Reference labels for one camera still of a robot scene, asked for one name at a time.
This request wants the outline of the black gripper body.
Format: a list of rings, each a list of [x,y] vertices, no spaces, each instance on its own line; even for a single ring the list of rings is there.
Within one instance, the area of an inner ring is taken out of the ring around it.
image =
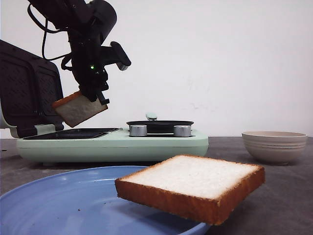
[[[75,30],[68,33],[68,42],[71,48],[72,73],[78,84],[93,85],[94,94],[97,89],[105,91],[108,74],[101,63],[100,49],[103,37],[92,35],[84,36]]]

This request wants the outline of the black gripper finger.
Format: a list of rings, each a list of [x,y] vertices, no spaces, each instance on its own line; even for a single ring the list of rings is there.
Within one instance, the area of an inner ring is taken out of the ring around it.
[[[97,89],[95,93],[101,105],[109,104],[110,100],[104,97],[103,92],[100,89]]]
[[[86,98],[89,99],[90,102],[94,102],[94,86],[87,84],[87,85],[83,85],[80,84],[79,85],[79,90],[81,92],[82,95],[84,95]]]

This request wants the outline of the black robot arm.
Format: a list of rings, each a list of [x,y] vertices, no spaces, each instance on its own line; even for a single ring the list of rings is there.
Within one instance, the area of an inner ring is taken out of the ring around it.
[[[117,15],[104,0],[32,0],[27,12],[45,33],[66,32],[71,52],[61,56],[61,68],[73,73],[80,92],[91,102],[108,104],[106,65],[117,64],[126,69],[130,61],[117,42],[103,46],[114,27]]]

